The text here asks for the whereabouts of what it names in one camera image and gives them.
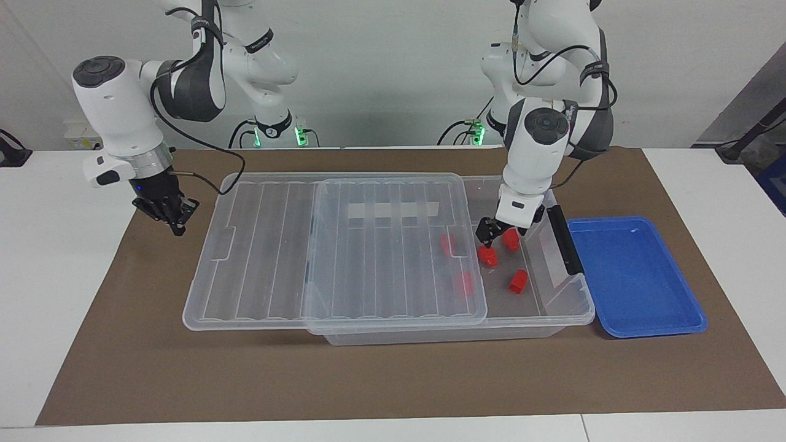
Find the blue tray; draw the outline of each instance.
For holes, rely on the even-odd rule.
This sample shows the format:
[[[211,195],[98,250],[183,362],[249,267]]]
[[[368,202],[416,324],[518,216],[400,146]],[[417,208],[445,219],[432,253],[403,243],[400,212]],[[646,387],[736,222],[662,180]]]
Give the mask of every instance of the blue tray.
[[[707,317],[646,218],[567,222],[601,325],[614,337],[699,333]]]

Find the black cable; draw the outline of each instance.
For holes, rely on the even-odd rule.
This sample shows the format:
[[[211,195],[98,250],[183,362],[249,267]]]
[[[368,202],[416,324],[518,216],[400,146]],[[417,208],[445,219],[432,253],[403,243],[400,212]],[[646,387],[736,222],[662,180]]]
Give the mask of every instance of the black cable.
[[[218,13],[219,13],[219,23],[221,24],[221,26],[219,26],[219,33],[221,35],[224,35],[224,16],[221,14],[221,6],[219,6],[218,2],[215,3],[215,10],[218,11]],[[210,32],[213,34],[214,37],[216,37],[218,39],[219,44],[221,45],[221,47],[224,47],[224,45],[223,45],[224,39],[221,39],[218,36],[216,36],[215,32],[213,32],[212,29],[210,30]],[[223,69],[223,66],[224,66],[224,51],[223,50],[221,51],[221,66],[222,66],[222,69]]]
[[[319,134],[314,129],[303,129],[304,134],[314,134],[314,138],[317,139],[317,147],[322,147],[322,144],[319,142]]]
[[[175,175],[175,176],[191,176],[191,177],[194,177],[194,178],[199,178],[202,181],[206,182],[208,184],[208,186],[212,187],[213,190],[215,190],[215,192],[217,194],[219,194],[219,195],[226,195],[226,193],[221,193],[221,190],[215,184],[213,184],[213,182],[211,180],[203,177],[202,175],[199,175],[196,172],[175,172],[175,171],[173,171],[173,172],[169,172],[169,173],[170,173],[170,175]]]
[[[245,149],[245,148],[243,147],[243,137],[244,137],[245,135],[254,135],[254,137],[256,137],[256,132],[254,132],[254,131],[245,131],[245,132],[243,132],[243,133],[241,134],[241,140],[240,140],[241,149]]]
[[[517,4],[516,5],[516,18],[513,20],[513,35],[515,35],[516,37],[519,34],[519,11],[520,11],[520,9],[521,9],[521,4]],[[518,51],[519,51],[519,49],[517,47],[516,50],[514,50],[513,53],[512,53],[512,56],[513,56],[513,76],[516,78],[516,83],[518,83],[521,86],[526,86],[527,84],[531,83],[532,80],[535,79],[535,77],[539,76],[540,73],[543,72],[543,69],[546,69],[546,67],[552,61],[554,61],[557,57],[559,57],[563,53],[568,52],[569,50],[574,50],[574,49],[588,50],[593,56],[597,57],[597,55],[590,49],[589,46],[584,46],[584,45],[568,46],[568,47],[560,50],[559,52],[555,53],[550,59],[548,59],[546,61],[546,63],[543,64],[543,66],[540,67],[540,69],[538,69],[535,72],[535,74],[532,74],[532,77],[530,77],[527,81],[523,82],[519,78],[519,68],[518,68],[518,64],[516,63],[516,61],[518,60]]]
[[[439,136],[439,141],[437,141],[437,145],[441,145],[442,144],[442,140],[445,139],[445,136],[447,135],[448,132],[452,131],[454,127],[460,126],[462,124],[464,124],[464,121],[463,120],[459,120],[459,121],[451,124],[450,126],[448,126],[448,128],[445,129],[443,134]]]
[[[783,118],[781,121],[778,121],[777,123],[773,124],[772,126],[767,127],[764,131],[762,131],[761,134],[756,135],[756,138],[766,134],[769,131],[774,130],[775,128],[777,128],[778,126],[783,124],[784,122],[786,122],[786,118]],[[727,141],[727,142],[722,142],[721,144],[716,144],[714,147],[717,149],[718,147],[723,147],[724,145],[728,145],[728,144],[732,144],[732,143],[738,142],[741,139],[742,138],[737,138],[736,140],[730,140],[730,141]]]
[[[513,76],[515,76],[515,77],[516,77],[516,82],[517,82],[519,85],[521,85],[521,86],[526,86],[527,84],[529,84],[529,83],[532,83],[532,80],[534,80],[534,79],[535,79],[535,77],[539,76],[539,75],[540,75],[540,73],[541,73],[541,72],[543,72],[543,69],[546,69],[546,67],[547,67],[547,66],[549,66],[549,63],[551,63],[552,61],[554,61],[555,59],[557,59],[557,58],[558,58],[560,55],[562,55],[563,53],[566,53],[566,52],[568,52],[569,50],[576,50],[576,49],[590,50],[590,47],[589,47],[589,46],[584,46],[584,45],[573,45],[573,46],[568,46],[568,47],[566,47],[565,49],[562,49],[562,50],[560,50],[559,52],[555,53],[555,54],[554,54],[554,55],[553,55],[553,56],[552,56],[550,59],[548,59],[548,60],[546,61],[546,63],[544,63],[544,64],[543,64],[543,66],[541,66],[541,67],[540,67],[540,69],[538,69],[537,71],[535,71],[535,73],[534,73],[534,74],[532,74],[532,77],[530,77],[530,78],[529,78],[527,81],[524,81],[524,82],[523,82],[523,81],[521,81],[521,79],[519,79],[518,68],[516,67],[516,63],[515,63],[515,60],[514,60],[514,63],[513,63]]]
[[[0,134],[3,134],[3,135],[5,135],[5,136],[6,136],[6,137],[7,137],[9,140],[11,140],[11,141],[15,142],[17,145],[19,145],[19,147],[21,147],[21,148],[22,148],[22,150],[27,150],[27,149],[28,149],[28,148],[24,147],[24,144],[22,144],[22,142],[21,142],[21,141],[19,141],[19,140],[17,139],[17,137],[15,137],[15,136],[11,135],[11,134],[10,134],[8,131],[5,131],[5,130],[3,130],[3,129],[0,129]]]
[[[591,111],[607,110],[607,109],[611,109],[612,106],[616,104],[617,98],[619,97],[619,94],[617,92],[617,87],[614,86],[614,82],[612,82],[612,79],[608,78],[607,75],[605,74],[601,74],[601,75],[603,76],[602,81],[606,83],[606,87],[608,87],[609,89],[612,90],[612,92],[614,92],[614,99],[611,100],[606,106],[579,106],[578,108],[576,108],[577,110],[591,110]]]
[[[199,16],[199,14],[198,14],[198,13],[196,13],[196,12],[195,12],[193,9],[191,9],[191,8],[186,8],[185,6],[181,6],[181,7],[179,7],[179,8],[173,8],[173,9],[169,9],[167,12],[165,12],[165,13],[163,13],[163,14],[164,14],[165,16],[170,16],[170,15],[172,15],[172,14],[174,14],[174,13],[179,13],[179,12],[182,12],[182,11],[186,11],[187,13],[190,13],[190,14],[194,15],[195,17],[198,17],[198,16]]]
[[[484,112],[486,112],[486,109],[488,109],[489,105],[491,105],[491,102],[493,100],[494,100],[494,95],[492,95],[491,98],[489,98],[489,101],[486,103],[485,106],[483,106],[483,109],[480,109],[480,112],[478,112],[478,116],[475,117],[475,120],[480,120],[480,117],[483,115]],[[463,145],[465,142],[467,142],[466,134],[464,135],[464,138],[461,140],[461,144]]]
[[[219,11],[219,21],[221,21],[222,20],[222,18],[221,18],[221,8],[218,7],[218,6],[216,6],[216,8],[218,8],[218,11]],[[217,41],[220,44],[221,43],[221,39],[213,31],[210,31],[210,32],[213,34],[213,36],[217,39]],[[209,149],[217,150],[217,151],[219,151],[221,153],[226,153],[226,154],[232,155],[233,157],[236,157],[236,158],[240,159],[240,161],[241,161],[241,168],[238,171],[237,175],[235,175],[235,179],[232,181],[232,183],[230,184],[230,186],[226,190],[220,190],[217,186],[213,185],[213,187],[216,189],[216,191],[218,192],[219,195],[226,195],[235,187],[237,182],[240,180],[241,175],[243,175],[243,172],[245,171],[245,167],[246,167],[246,160],[245,160],[245,158],[242,155],[240,155],[239,153],[236,153],[236,152],[233,152],[231,150],[218,147],[216,145],[212,145],[209,142],[202,141],[202,140],[200,140],[200,139],[198,139],[196,137],[193,137],[190,134],[185,133],[179,127],[175,126],[172,122],[167,120],[167,118],[163,115],[163,113],[160,111],[160,109],[158,109],[158,104],[156,103],[156,85],[157,85],[158,81],[160,79],[162,79],[164,76],[171,76],[173,73],[175,73],[175,72],[185,68],[189,64],[193,63],[197,59],[197,57],[199,57],[201,55],[201,53],[204,50],[205,46],[206,45],[202,45],[202,47],[190,59],[188,59],[184,63],[178,65],[177,67],[170,68],[168,72],[165,72],[165,73],[157,76],[152,81],[152,83],[150,84],[150,104],[152,105],[153,111],[156,112],[156,115],[158,115],[159,119],[161,119],[161,121],[163,121],[164,124],[169,126],[170,129],[172,129],[173,131],[177,132],[181,136],[191,140],[192,142],[195,142],[197,144],[203,145],[203,146],[205,146],[205,147],[207,147]],[[220,62],[221,62],[221,66],[223,66],[223,62],[224,62],[224,60],[223,60],[223,51],[220,51],[220,54],[221,54],[221,55],[219,55],[221,57],[221,61]],[[245,125],[246,123],[248,123],[248,121],[244,120],[241,124],[238,124],[237,127],[235,127],[235,130],[233,131],[232,136],[230,137],[230,147],[231,147],[231,143],[234,142],[234,139],[237,136],[237,132],[240,131],[241,127],[243,127],[243,125]],[[197,176],[197,174],[194,173],[194,172],[174,172],[174,173],[192,173],[193,176],[196,176],[197,178],[199,178],[201,176],[201,175]]]
[[[464,135],[464,140],[466,140],[466,139],[467,139],[467,136],[468,136],[468,135],[472,135],[473,133],[474,133],[474,132],[472,132],[472,131],[465,131],[465,132],[461,132],[460,134],[456,135],[456,138],[453,140],[453,145],[456,145],[456,143],[458,142],[458,137],[461,137],[462,135]]]
[[[232,136],[230,137],[229,149],[232,149],[232,146],[235,144],[235,138],[237,137],[237,133],[241,131],[241,128],[246,124],[253,124],[252,120],[243,120],[237,124],[235,129],[232,131]]]
[[[551,186],[549,189],[556,189],[556,188],[558,188],[558,187],[562,187],[562,186],[566,185],[566,184],[567,184],[567,182],[568,182],[568,181],[570,181],[570,180],[571,180],[571,178],[573,178],[573,175],[576,173],[576,171],[578,170],[578,168],[580,168],[580,167],[582,166],[582,164],[584,164],[584,161],[585,161],[585,160],[581,160],[581,161],[579,161],[579,162],[578,162],[578,164],[576,164],[576,167],[575,167],[575,168],[573,168],[573,171],[571,171],[571,174],[570,174],[570,175],[568,175],[568,176],[567,176],[567,178],[566,178],[566,179],[565,179],[563,182],[561,182],[561,183],[559,183],[559,184],[556,184],[555,186]]]

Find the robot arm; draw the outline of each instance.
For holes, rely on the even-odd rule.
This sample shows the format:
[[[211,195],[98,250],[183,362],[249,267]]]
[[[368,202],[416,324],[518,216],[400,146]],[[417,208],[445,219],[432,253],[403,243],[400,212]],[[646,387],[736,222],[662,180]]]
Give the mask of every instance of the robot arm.
[[[509,151],[497,213],[494,218],[482,219],[476,231],[486,247],[511,227],[524,232],[538,222],[544,194],[563,156],[588,160],[600,155],[608,150],[613,132],[605,38],[590,14],[590,5],[586,0],[515,3],[521,6],[519,42],[525,49],[519,53],[524,70],[518,77],[531,81],[521,82],[513,73],[512,54],[518,53],[519,39],[515,35],[508,48],[492,45],[482,61],[483,71],[494,85],[494,101],[498,101],[487,121],[502,129]],[[552,66],[560,61],[554,58],[557,55],[560,63],[573,64],[581,72],[581,101],[524,97],[521,83],[553,86],[559,81],[565,67]]]
[[[181,236],[199,202],[179,189],[171,151],[149,101],[153,92],[170,116],[211,121],[226,103],[226,68],[256,104],[258,125],[286,128],[292,116],[277,85],[294,81],[297,67],[271,41],[273,32],[260,19],[256,0],[159,3],[167,14],[190,21],[190,59],[142,63],[95,57],[75,69],[73,87],[85,116],[104,140],[104,149],[83,165],[87,180],[94,186],[128,181],[137,194],[134,206]]]
[[[179,0],[166,0],[163,6],[173,11],[178,9],[178,4],[184,7],[184,2]],[[268,26],[258,0],[220,0],[219,4],[223,17],[221,29],[226,40],[222,52],[223,71],[251,101],[259,133],[271,141],[282,138],[292,126],[294,117],[280,86],[292,84],[297,79],[297,62],[274,38],[275,33]],[[183,20],[192,19],[183,11],[172,15]]]

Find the red block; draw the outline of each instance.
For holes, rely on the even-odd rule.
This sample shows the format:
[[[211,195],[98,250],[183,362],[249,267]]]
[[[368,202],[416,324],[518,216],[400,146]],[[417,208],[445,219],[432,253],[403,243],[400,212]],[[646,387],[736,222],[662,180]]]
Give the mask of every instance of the red block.
[[[460,297],[469,298],[473,294],[472,290],[472,275],[468,271],[462,271],[456,274],[454,278],[456,294]]]
[[[481,263],[486,264],[488,267],[496,267],[499,264],[497,252],[492,248],[486,247],[485,245],[478,247],[478,260],[480,260]]]
[[[442,242],[443,253],[445,253],[445,256],[453,256],[453,251],[456,249],[456,237],[454,237],[452,234],[442,234],[440,241]]]
[[[502,234],[502,242],[505,243],[505,247],[511,252],[518,252],[520,248],[519,232],[516,232],[516,229],[507,229]]]
[[[524,291],[524,287],[527,286],[527,280],[530,278],[530,275],[527,274],[526,271],[519,270],[513,275],[513,280],[510,282],[510,286],[508,290],[514,292],[517,295],[520,295],[521,292]]]

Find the transparent lid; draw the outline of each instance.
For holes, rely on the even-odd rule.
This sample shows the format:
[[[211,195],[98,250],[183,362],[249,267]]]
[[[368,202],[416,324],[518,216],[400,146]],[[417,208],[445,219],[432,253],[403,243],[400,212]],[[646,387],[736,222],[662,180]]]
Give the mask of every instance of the transparent lid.
[[[464,182],[454,174],[345,177],[314,197],[309,328],[394,330],[486,317]]]
[[[224,186],[233,178],[234,175],[227,176]],[[332,195],[335,188],[339,195],[356,196],[361,192],[363,198],[323,199],[320,211],[315,212],[314,198],[323,182],[324,193],[319,193],[323,197]],[[352,182],[364,182],[365,187],[352,186]],[[365,199],[367,189],[373,189],[368,190],[369,204]],[[346,203],[343,214],[347,232],[342,231],[341,237],[347,243],[342,243],[340,252],[353,260],[353,268],[349,270],[335,266],[338,241],[333,241],[329,263],[309,259],[307,254],[314,215],[319,215],[314,220],[315,228],[326,226],[329,220],[338,226],[339,205],[329,206],[343,203]],[[368,230],[365,229],[367,209],[373,214]],[[398,239],[393,238],[394,230]],[[328,232],[322,233],[324,248],[329,246],[329,236]],[[337,238],[338,233],[338,230],[333,232],[333,237]],[[448,244],[450,257],[444,254],[442,233],[452,234],[453,244]],[[231,193],[216,201],[185,302],[183,322],[191,330],[303,329],[315,322],[332,324],[332,321],[341,327],[352,319],[361,319],[362,326],[370,319],[390,326],[400,322],[419,324],[418,320],[478,323],[486,314],[486,304],[472,239],[464,186],[456,175],[245,173]],[[359,262],[353,257],[358,255],[355,248],[358,245],[363,253]],[[313,246],[312,252],[325,252],[317,247],[317,242]],[[415,262],[424,263],[424,269],[420,266],[411,269]],[[354,267],[360,267],[360,263],[362,272],[355,273]],[[332,289],[330,308],[318,308],[318,304],[306,302],[312,299],[304,296],[307,265],[319,271],[329,271],[333,265],[341,274],[352,275],[348,284],[346,276],[341,282],[336,280],[339,287],[344,284],[347,292],[341,294]],[[406,281],[401,278],[402,268],[407,269]],[[369,295],[358,291],[356,281],[364,284],[365,290],[366,281],[371,281],[371,273],[366,272],[372,269],[375,277],[379,276],[380,285],[379,289],[376,283],[373,287],[369,285],[369,290],[373,289]],[[327,293],[328,282],[316,278],[311,271],[308,273],[314,288]],[[432,279],[426,278],[427,274],[433,275]],[[397,287],[393,275],[401,278],[404,285]],[[390,288],[382,281],[390,282]],[[377,304],[380,310],[366,316],[366,312],[371,312],[370,306]]]

